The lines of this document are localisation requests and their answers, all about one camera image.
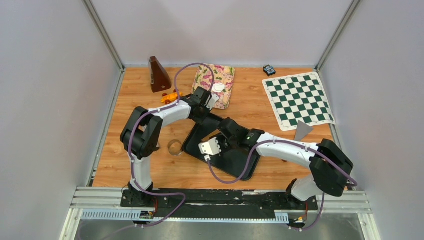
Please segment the black baking tray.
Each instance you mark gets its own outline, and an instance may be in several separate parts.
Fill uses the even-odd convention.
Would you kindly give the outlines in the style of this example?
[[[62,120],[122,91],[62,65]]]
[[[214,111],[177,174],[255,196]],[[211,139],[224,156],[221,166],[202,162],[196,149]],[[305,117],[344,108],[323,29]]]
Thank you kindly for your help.
[[[198,145],[204,142],[206,137],[210,139],[217,137],[220,145],[220,135],[224,135],[226,138],[230,136],[241,136],[241,145],[244,147],[244,151],[235,151],[225,155],[221,155],[221,152],[212,156],[210,163],[213,167],[233,177],[237,178],[242,175],[241,180],[248,181],[253,176],[261,157],[256,150],[252,153],[246,172],[243,172],[243,170],[246,166],[250,150],[264,133],[265,131],[263,130],[245,128],[229,117],[224,119],[210,113],[202,124],[195,124],[183,143],[182,149],[186,154],[205,162]]]

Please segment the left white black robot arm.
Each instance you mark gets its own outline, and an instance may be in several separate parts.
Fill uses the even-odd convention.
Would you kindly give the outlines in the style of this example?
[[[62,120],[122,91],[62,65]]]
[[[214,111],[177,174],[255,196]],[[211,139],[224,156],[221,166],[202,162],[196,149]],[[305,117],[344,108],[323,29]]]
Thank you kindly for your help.
[[[140,206],[149,206],[153,196],[159,196],[152,192],[151,155],[159,149],[162,128],[185,119],[200,124],[218,100],[217,94],[198,87],[194,93],[177,95],[175,101],[162,107],[145,109],[138,106],[133,110],[120,135],[120,141],[130,162],[128,190]]]

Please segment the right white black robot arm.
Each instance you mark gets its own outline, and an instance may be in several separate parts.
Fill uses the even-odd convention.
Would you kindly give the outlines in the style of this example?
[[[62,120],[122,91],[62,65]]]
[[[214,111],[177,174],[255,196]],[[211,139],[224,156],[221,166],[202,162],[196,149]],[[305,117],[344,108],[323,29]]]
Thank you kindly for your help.
[[[293,180],[286,189],[285,201],[292,209],[298,209],[319,194],[341,197],[348,185],[357,185],[351,177],[353,162],[332,140],[323,139],[320,143],[289,140],[260,129],[245,129],[231,118],[224,119],[217,128],[231,147],[247,150],[248,160],[258,154],[310,170],[308,176]]]

